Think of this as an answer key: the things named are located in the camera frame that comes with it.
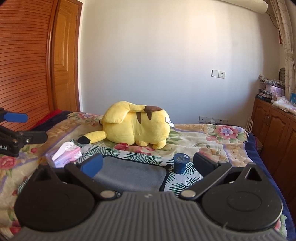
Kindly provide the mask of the yellow Pikachu plush toy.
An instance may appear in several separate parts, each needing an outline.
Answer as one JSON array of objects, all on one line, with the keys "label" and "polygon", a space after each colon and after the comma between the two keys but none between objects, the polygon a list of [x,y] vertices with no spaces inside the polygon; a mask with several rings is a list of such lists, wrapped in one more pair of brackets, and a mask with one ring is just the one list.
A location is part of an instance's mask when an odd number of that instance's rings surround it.
[{"label": "yellow Pikachu plush toy", "polygon": [[160,150],[166,146],[171,128],[174,127],[164,109],[127,101],[113,104],[99,123],[102,130],[79,137],[77,143],[94,144],[108,139],[117,144],[136,144],[141,147],[152,145],[154,150]]}]

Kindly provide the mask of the beige patterned curtain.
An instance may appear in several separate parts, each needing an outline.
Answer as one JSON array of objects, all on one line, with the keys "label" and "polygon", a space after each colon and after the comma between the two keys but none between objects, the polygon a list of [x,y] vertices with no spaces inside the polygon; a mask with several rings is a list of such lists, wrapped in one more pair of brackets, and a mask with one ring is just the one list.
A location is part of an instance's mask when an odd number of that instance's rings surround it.
[{"label": "beige patterned curtain", "polygon": [[276,18],[285,54],[285,97],[295,93],[295,59],[292,23],[285,1],[270,1]]}]

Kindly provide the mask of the grey towel black trim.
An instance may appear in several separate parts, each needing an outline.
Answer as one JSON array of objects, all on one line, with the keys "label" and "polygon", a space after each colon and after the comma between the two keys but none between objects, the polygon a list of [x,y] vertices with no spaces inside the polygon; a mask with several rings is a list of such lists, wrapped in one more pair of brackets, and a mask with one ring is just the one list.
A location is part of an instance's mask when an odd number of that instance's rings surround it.
[{"label": "grey towel black trim", "polygon": [[167,166],[104,156],[102,168],[93,179],[106,188],[118,192],[157,192],[164,191],[168,175]]}]

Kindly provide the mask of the red cloth at bedside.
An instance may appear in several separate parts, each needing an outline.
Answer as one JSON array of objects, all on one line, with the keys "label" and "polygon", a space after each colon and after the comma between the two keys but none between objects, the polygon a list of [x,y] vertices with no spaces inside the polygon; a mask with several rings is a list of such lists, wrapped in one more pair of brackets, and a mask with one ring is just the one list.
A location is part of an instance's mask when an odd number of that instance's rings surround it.
[{"label": "red cloth at bedside", "polygon": [[44,116],[41,120],[39,120],[32,128],[31,130],[33,130],[34,128],[38,127],[39,125],[45,123],[46,121],[48,121],[49,119],[55,117],[56,115],[62,113],[62,110],[57,109],[54,110],[52,112],[50,112],[49,114],[47,114],[46,116]]}]

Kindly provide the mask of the dark blue cup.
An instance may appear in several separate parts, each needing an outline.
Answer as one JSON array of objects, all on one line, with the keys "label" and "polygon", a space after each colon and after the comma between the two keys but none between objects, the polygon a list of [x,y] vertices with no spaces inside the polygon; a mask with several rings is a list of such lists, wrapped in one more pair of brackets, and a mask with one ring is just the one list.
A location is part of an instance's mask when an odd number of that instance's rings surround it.
[{"label": "dark blue cup", "polygon": [[190,162],[191,158],[187,154],[177,153],[173,156],[174,160],[174,172],[176,174],[184,173],[187,164]]}]

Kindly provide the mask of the wooden side cabinet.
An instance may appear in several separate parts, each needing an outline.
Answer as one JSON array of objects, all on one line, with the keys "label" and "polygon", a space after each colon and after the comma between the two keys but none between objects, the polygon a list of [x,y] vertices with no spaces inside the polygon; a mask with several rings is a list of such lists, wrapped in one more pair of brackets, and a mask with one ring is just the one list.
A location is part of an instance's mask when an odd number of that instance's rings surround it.
[{"label": "wooden side cabinet", "polygon": [[255,98],[251,119],[260,157],[295,215],[295,116]]}]

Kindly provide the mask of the white wall switch outlet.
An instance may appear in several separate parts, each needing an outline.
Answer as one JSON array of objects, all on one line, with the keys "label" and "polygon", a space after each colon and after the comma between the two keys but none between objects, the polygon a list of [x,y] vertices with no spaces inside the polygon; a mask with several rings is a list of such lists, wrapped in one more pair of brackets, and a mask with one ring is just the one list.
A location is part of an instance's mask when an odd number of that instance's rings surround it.
[{"label": "white wall switch outlet", "polygon": [[215,77],[215,78],[224,79],[225,78],[225,72],[224,71],[219,71],[219,70],[212,70],[211,76]]}]

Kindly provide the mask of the lavender storage box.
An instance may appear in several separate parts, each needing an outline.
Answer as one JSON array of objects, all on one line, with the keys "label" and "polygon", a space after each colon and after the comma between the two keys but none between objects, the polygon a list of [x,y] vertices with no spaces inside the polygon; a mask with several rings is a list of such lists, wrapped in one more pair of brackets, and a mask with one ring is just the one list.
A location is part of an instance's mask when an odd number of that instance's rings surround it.
[{"label": "lavender storage box", "polygon": [[270,92],[271,95],[274,95],[274,96],[277,96],[277,97],[282,97],[285,95],[285,90],[280,88],[280,87],[277,87],[277,86],[274,86],[274,85],[270,85],[270,84],[267,84],[265,86],[265,89],[266,91]]}]

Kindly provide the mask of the white air conditioner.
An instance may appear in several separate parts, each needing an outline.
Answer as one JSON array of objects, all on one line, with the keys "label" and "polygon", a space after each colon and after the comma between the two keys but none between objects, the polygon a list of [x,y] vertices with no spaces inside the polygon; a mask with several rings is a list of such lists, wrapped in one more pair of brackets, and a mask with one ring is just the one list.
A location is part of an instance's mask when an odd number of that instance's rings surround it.
[{"label": "white air conditioner", "polygon": [[258,14],[266,13],[268,3],[262,0],[219,0],[221,2],[239,6]]}]

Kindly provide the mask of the wall socket row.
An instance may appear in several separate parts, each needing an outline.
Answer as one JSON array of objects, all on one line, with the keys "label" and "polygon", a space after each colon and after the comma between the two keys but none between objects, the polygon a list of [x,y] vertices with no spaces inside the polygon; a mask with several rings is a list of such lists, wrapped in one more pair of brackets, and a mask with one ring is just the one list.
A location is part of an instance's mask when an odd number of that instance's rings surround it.
[{"label": "wall socket row", "polygon": [[218,125],[228,125],[229,120],[221,119],[221,118],[212,118],[206,116],[199,116],[199,123],[210,123],[210,124],[218,124]]}]

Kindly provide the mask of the floral bed blanket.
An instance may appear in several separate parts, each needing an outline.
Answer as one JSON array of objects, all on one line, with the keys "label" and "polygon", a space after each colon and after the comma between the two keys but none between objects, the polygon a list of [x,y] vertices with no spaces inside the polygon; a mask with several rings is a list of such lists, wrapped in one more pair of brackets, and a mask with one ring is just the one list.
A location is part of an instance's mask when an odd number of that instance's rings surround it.
[{"label": "floral bed blanket", "polygon": [[[75,142],[81,135],[99,130],[99,119],[96,114],[63,111],[36,126],[37,130],[46,131],[48,135],[44,144],[26,145],[16,158],[1,155],[2,240],[12,238],[20,231],[20,224],[14,213],[16,198],[37,166],[46,162],[46,154],[58,149],[64,142]],[[82,145],[81,161],[100,153],[165,166],[173,163],[173,156],[177,153],[192,157],[200,152],[216,162],[227,161],[236,167],[255,162],[262,170],[266,170],[257,152],[257,141],[253,134],[241,127],[232,126],[234,135],[226,139],[218,137],[217,130],[217,125],[176,125],[171,129],[167,144],[161,150],[102,140],[93,145]]]}]

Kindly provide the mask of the wooden panel door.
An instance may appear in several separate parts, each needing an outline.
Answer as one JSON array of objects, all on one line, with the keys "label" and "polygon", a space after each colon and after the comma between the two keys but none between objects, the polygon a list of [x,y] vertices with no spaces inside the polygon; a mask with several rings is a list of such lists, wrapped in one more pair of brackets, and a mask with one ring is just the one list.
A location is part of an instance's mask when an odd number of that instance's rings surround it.
[{"label": "wooden panel door", "polygon": [[55,109],[79,111],[78,40],[82,3],[58,1],[53,26],[52,87]]}]

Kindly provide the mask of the white plastic bag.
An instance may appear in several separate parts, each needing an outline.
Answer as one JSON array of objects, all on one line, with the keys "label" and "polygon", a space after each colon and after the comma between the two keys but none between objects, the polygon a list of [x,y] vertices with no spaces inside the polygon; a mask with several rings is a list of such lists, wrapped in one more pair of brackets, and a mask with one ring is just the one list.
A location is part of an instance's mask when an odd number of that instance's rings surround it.
[{"label": "white plastic bag", "polygon": [[284,96],[278,97],[272,105],[283,111],[296,115],[296,107],[292,105]]}]

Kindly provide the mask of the pink tissue pack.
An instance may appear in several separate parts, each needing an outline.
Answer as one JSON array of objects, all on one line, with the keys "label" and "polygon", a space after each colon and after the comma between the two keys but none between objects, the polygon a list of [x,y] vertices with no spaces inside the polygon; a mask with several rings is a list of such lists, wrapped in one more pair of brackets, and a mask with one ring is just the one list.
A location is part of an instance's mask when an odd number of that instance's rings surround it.
[{"label": "pink tissue pack", "polygon": [[81,156],[81,149],[74,142],[65,142],[58,149],[52,149],[45,154],[47,162],[53,168],[63,168]]}]

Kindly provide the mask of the wooden louvered wardrobe door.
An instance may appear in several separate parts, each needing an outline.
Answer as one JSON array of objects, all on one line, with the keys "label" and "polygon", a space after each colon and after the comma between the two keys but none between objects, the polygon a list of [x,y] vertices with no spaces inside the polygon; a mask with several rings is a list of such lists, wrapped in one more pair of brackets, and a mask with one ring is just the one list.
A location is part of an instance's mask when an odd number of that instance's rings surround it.
[{"label": "wooden louvered wardrobe door", "polygon": [[51,44],[57,1],[5,1],[1,5],[1,107],[26,113],[29,130],[54,109]]}]

